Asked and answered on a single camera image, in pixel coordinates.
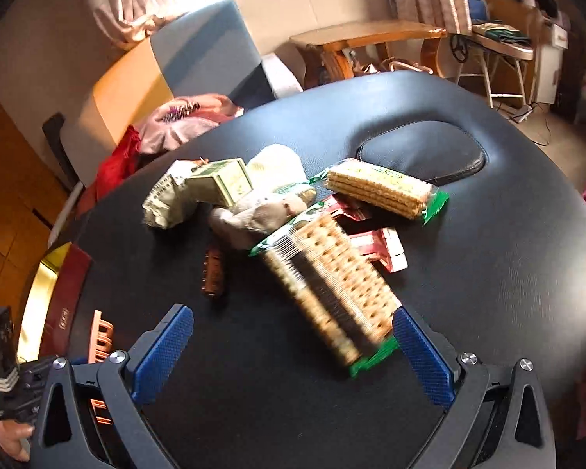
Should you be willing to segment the person left hand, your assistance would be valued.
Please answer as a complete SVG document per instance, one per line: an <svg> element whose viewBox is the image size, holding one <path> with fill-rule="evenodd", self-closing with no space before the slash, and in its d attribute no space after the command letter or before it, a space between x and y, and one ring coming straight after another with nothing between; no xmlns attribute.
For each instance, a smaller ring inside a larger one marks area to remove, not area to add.
<svg viewBox="0 0 586 469"><path fill-rule="evenodd" d="M28 462L29 449L23 445L24 439L34 434L34 426L21 424L13 419L0 421L0 447L14 460Z"/></svg>

